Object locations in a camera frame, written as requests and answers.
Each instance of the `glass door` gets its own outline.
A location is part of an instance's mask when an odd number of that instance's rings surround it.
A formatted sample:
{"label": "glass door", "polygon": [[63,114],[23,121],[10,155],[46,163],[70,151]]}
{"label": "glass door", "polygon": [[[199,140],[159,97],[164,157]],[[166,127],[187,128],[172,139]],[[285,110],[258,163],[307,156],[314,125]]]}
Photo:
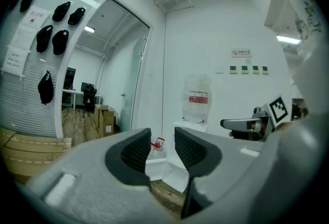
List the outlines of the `glass door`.
{"label": "glass door", "polygon": [[133,106],[135,100],[136,86],[147,36],[141,37],[133,48],[131,67],[127,75],[124,92],[122,93],[122,109],[120,113],[120,131],[130,131],[132,129]]}

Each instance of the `black and white square marker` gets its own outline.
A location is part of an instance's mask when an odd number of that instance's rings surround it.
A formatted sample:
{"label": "black and white square marker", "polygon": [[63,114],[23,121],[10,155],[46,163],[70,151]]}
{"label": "black and white square marker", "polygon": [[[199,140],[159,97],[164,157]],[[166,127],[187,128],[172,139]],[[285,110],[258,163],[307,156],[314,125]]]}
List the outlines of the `black and white square marker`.
{"label": "black and white square marker", "polygon": [[288,115],[287,109],[284,106],[281,97],[278,97],[275,101],[269,104],[269,107],[272,110],[276,123],[280,122],[283,118]]}

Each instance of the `computer monitor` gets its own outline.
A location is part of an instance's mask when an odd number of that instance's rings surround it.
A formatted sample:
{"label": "computer monitor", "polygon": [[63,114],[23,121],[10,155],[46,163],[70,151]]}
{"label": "computer monitor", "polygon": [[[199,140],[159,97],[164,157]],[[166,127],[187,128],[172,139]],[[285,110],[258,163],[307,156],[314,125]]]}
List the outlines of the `computer monitor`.
{"label": "computer monitor", "polygon": [[81,84],[81,91],[84,91],[85,88],[87,88],[87,87],[95,88],[94,84],[83,82],[83,83]]}

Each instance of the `white wall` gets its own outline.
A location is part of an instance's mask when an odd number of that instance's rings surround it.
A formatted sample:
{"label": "white wall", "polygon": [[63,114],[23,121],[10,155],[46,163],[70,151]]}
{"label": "white wall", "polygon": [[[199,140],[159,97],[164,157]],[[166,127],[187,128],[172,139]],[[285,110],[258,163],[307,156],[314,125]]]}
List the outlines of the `white wall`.
{"label": "white wall", "polygon": [[[282,47],[274,32],[245,0],[193,0],[194,8],[167,15],[164,56],[163,131],[182,118],[181,93],[185,76],[207,73],[212,78],[209,133],[228,136],[221,119],[249,118],[253,108],[278,94],[291,110],[290,76]],[[253,65],[268,66],[269,75],[229,74],[230,65],[246,65],[232,58],[231,49],[251,49]],[[224,67],[224,74],[215,74]]]}
{"label": "white wall", "polygon": [[130,33],[114,50],[112,56],[106,61],[100,83],[100,95],[103,104],[110,105],[119,114],[122,108],[122,94],[132,64],[132,53],[138,40],[147,35],[149,28],[144,24]]}
{"label": "white wall", "polygon": [[80,91],[81,84],[95,84],[98,68],[101,64],[102,57],[75,48],[71,55],[68,67],[76,69],[76,74],[73,80],[73,89]]}
{"label": "white wall", "polygon": [[140,101],[135,103],[133,128],[150,127],[152,138],[161,135],[162,123],[162,73],[163,73],[163,41],[165,18],[154,5],[153,0],[119,0],[129,10],[138,15],[146,24],[152,26],[147,50],[143,56],[138,79]]}

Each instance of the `white paper on glass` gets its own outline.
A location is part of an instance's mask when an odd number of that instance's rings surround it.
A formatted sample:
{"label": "white paper on glass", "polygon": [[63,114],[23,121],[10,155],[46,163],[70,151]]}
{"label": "white paper on glass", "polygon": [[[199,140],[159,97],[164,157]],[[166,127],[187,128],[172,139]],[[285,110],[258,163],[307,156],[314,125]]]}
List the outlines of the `white paper on glass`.
{"label": "white paper on glass", "polygon": [[26,13],[21,24],[39,30],[48,18],[50,11],[32,6]]}
{"label": "white paper on glass", "polygon": [[30,50],[32,42],[35,38],[36,33],[38,32],[37,29],[33,29],[22,24],[19,24],[15,35],[10,43],[10,46],[21,48],[25,50]]}
{"label": "white paper on glass", "polygon": [[4,62],[3,71],[22,76],[28,51],[9,46]]}

